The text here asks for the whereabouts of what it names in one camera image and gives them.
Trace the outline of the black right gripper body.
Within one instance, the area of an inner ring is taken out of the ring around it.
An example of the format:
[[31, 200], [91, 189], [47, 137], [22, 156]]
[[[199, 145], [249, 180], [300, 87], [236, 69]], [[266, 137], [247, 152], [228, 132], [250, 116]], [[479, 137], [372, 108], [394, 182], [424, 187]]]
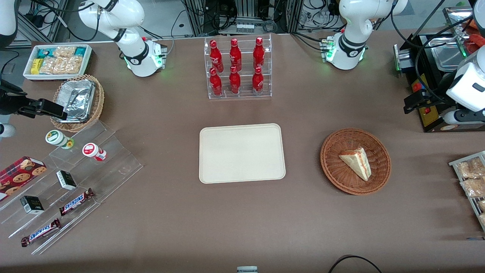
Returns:
[[6, 80], [1, 80], [0, 90], [0, 114], [1, 115], [23, 115], [20, 113], [23, 107], [35, 104], [37, 100], [28, 98], [25, 92], [16, 85]]

